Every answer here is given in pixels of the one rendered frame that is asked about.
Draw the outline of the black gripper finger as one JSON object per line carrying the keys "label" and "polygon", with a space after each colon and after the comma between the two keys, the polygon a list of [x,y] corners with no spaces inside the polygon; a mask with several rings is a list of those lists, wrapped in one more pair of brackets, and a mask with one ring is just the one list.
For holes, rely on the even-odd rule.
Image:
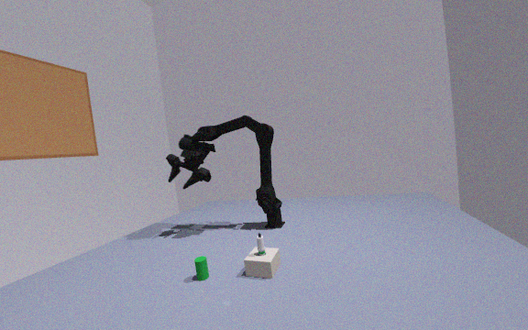
{"label": "black gripper finger", "polygon": [[201,181],[202,181],[201,175],[198,172],[193,171],[192,172],[192,176],[183,185],[183,189],[186,189],[187,187],[191,186],[192,184],[194,184],[196,182],[201,182]]}
{"label": "black gripper finger", "polygon": [[170,164],[172,165],[172,170],[171,170],[169,182],[172,182],[174,178],[181,172],[181,170],[177,163],[171,161]]}

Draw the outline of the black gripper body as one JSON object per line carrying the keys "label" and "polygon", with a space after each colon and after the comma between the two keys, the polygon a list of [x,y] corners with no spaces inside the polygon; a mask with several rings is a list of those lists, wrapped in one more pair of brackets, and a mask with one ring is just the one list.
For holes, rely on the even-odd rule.
{"label": "black gripper body", "polygon": [[202,158],[197,166],[195,166],[193,161],[190,161],[188,159],[183,160],[184,162],[181,162],[180,158],[173,154],[170,154],[166,159],[170,165],[171,165],[171,161],[173,161],[178,164],[179,168],[182,167],[188,171],[198,172],[201,175],[202,180],[205,182],[209,182],[211,180],[211,174],[209,170],[205,168],[198,169],[198,167],[204,163],[204,155],[202,155]]}

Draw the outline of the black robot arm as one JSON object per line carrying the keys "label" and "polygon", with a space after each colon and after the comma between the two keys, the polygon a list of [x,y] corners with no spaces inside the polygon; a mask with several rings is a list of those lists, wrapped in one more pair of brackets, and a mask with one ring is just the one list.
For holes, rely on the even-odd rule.
{"label": "black robot arm", "polygon": [[[260,188],[256,190],[258,205],[267,214],[268,224],[265,228],[282,228],[285,222],[281,220],[281,205],[275,194],[271,178],[271,144],[273,141],[274,130],[267,124],[261,124],[248,115],[242,115],[239,118],[224,122],[216,126],[201,126],[191,137],[184,135],[179,146],[182,149],[181,156],[184,160],[193,161],[197,166],[204,155],[204,158],[210,151],[215,152],[215,145],[199,141],[213,141],[221,135],[247,127],[256,134],[259,146],[260,156]],[[199,152],[195,152],[197,150]],[[200,153],[201,152],[201,153]]]}

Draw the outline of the green cylinder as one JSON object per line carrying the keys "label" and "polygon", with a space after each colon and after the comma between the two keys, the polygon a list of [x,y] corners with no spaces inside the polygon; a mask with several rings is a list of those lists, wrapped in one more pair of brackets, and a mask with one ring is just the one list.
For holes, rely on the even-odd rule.
{"label": "green cylinder", "polygon": [[197,280],[206,280],[209,277],[207,258],[205,256],[201,256],[199,258],[196,258],[194,262],[197,273]]}

